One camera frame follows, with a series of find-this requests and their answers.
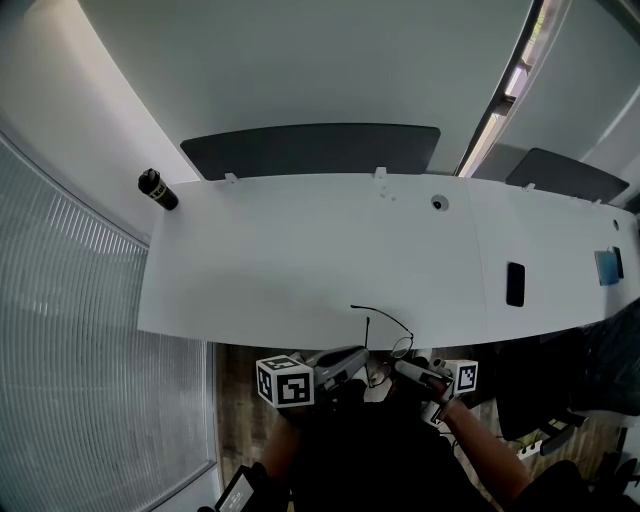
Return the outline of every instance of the human arm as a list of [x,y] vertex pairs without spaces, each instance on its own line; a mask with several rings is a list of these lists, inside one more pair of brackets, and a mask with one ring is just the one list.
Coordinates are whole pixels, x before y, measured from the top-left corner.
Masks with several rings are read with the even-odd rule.
[[533,481],[525,466],[461,401],[447,404],[442,419],[487,491],[508,509]]
[[291,466],[300,448],[300,428],[278,415],[262,455],[262,465],[267,475],[279,485],[289,479]]

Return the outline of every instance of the wrist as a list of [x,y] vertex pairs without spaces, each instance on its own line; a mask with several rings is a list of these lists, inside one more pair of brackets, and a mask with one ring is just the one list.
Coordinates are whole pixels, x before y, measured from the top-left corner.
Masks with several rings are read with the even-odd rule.
[[469,412],[467,406],[457,398],[452,398],[442,407],[438,419],[450,427],[452,423],[457,423],[466,412]]

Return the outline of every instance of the white cube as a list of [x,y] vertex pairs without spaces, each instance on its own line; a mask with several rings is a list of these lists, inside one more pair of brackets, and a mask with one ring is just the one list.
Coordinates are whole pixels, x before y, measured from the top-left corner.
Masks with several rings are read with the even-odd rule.
[[453,373],[453,394],[461,395],[476,390],[478,385],[478,361],[447,359],[445,368]]
[[[478,384],[478,361],[447,359],[444,361],[444,368],[451,370],[454,379],[444,394],[447,400],[476,390]],[[441,409],[436,402],[429,402],[422,411],[422,421],[434,427],[439,427],[442,423],[438,420]]]
[[313,405],[313,368],[287,356],[256,361],[258,394],[273,407]]

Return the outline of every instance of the black shirt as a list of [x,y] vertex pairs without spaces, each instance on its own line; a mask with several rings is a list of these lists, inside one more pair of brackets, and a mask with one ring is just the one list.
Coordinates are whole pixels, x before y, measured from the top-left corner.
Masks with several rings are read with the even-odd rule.
[[[296,512],[461,510],[491,512],[451,444],[417,414],[392,403],[349,404],[303,431],[293,468]],[[510,512],[567,510],[588,497],[571,463],[542,475]]]

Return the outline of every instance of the person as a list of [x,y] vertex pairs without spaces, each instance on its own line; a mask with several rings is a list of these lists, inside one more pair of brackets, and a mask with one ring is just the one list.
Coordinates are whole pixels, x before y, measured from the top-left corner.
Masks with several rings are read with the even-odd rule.
[[340,397],[330,413],[289,410],[288,419],[278,418],[262,465],[291,490],[296,512],[495,511],[470,482],[449,441],[420,419],[420,404],[427,399],[442,404],[440,419],[504,510],[588,509],[589,494],[575,465],[558,463],[533,481],[517,455],[462,401],[444,400],[437,380],[427,389],[396,376],[379,403],[353,398],[362,397],[365,386],[350,382],[351,398]]

